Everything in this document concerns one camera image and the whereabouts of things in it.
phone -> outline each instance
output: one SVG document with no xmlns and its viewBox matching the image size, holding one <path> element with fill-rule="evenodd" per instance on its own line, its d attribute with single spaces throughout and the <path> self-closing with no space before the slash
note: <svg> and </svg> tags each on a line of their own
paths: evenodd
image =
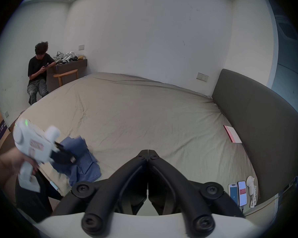
<svg viewBox="0 0 298 238">
<path fill-rule="evenodd" d="M 237 184 L 231 183 L 228 185 L 228 194 L 231 199 L 238 205 L 238 192 L 237 192 Z"/>
<path fill-rule="evenodd" d="M 247 193 L 246 193 L 246 182 L 239 181 L 238 183 L 238 201 L 239 206 L 243 206 L 247 204 Z"/>
</svg>

wall outlet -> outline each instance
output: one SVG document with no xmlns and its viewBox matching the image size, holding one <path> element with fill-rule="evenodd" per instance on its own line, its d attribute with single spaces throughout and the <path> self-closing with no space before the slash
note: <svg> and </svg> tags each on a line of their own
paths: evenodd
<svg viewBox="0 0 298 238">
<path fill-rule="evenodd" d="M 207 82 L 208 76 L 198 72 L 196 78 Z"/>
</svg>

beige bedsheet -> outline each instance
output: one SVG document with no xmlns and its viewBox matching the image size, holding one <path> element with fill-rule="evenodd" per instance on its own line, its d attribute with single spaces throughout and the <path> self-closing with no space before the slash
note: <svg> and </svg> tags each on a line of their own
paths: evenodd
<svg viewBox="0 0 298 238">
<path fill-rule="evenodd" d="M 143 149 L 153 149 L 187 179 L 228 184 L 257 177 L 230 125 L 211 99 L 144 78 L 97 73 L 70 82 L 22 115 L 42 129 L 55 125 L 65 137 L 82 136 L 106 179 Z M 65 195 L 68 178 L 47 163 L 45 175 Z M 249 208 L 250 197 L 244 211 Z"/>
</svg>

pink book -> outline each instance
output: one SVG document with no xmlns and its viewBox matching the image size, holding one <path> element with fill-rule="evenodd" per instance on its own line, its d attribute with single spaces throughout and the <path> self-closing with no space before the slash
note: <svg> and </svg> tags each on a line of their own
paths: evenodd
<svg viewBox="0 0 298 238">
<path fill-rule="evenodd" d="M 240 137 L 238 136 L 238 134 L 236 133 L 236 131 L 234 130 L 233 127 L 224 125 L 224 128 L 225 128 L 225 130 L 229 136 L 229 139 L 231 140 L 232 143 L 238 143 L 238 144 L 242 143 Z"/>
</svg>

camouflage pants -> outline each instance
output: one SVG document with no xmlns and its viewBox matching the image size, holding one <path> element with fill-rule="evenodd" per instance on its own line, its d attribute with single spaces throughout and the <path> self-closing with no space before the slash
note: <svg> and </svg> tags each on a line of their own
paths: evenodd
<svg viewBox="0 0 298 238">
<path fill-rule="evenodd" d="M 30 96 L 30 100 L 29 100 L 29 103 L 30 105 L 32 105 L 33 103 L 36 102 L 36 94 L 37 92 L 39 92 L 39 94 L 44 97 L 46 95 L 48 95 L 48 89 L 46 87 L 46 82 L 44 79 L 39 79 L 39 80 L 36 80 L 36 81 L 33 81 L 31 82 L 29 85 L 28 85 L 28 89 L 27 89 L 27 92 Z"/>
</svg>

